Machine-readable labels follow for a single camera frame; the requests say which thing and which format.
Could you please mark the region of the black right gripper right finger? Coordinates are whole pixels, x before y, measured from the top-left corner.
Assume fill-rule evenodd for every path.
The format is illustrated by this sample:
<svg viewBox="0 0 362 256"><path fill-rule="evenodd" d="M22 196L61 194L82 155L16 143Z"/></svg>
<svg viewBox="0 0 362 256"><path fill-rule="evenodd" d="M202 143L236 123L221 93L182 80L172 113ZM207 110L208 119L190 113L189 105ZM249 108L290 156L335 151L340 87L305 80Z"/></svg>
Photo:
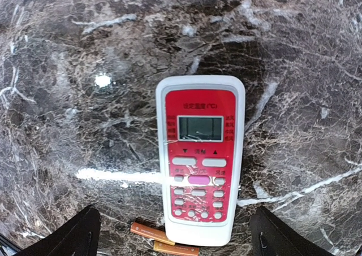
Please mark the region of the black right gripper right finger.
<svg viewBox="0 0 362 256"><path fill-rule="evenodd" d="M332 256L332 253L299 235L266 207L256 209L249 228L254 255Z"/></svg>

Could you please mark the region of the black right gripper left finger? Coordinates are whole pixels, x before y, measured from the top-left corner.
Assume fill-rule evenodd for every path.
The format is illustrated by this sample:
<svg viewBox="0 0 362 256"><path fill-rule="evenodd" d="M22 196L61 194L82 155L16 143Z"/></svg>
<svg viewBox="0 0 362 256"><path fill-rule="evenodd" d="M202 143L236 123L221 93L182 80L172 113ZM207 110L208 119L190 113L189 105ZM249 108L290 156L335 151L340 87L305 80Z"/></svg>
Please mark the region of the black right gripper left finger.
<svg viewBox="0 0 362 256"><path fill-rule="evenodd" d="M100 236L100 212L89 205L52 234L17 255L96 256Z"/></svg>

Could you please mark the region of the white red remote control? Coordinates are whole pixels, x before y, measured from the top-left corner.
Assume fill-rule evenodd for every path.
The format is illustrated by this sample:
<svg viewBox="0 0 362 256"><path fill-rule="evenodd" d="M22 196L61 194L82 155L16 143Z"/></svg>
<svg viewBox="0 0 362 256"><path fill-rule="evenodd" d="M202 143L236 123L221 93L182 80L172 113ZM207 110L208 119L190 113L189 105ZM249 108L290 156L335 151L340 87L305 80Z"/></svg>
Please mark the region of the white red remote control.
<svg viewBox="0 0 362 256"><path fill-rule="evenodd" d="M242 168L243 83L226 75L168 77L156 87L156 110L166 236L226 245Z"/></svg>

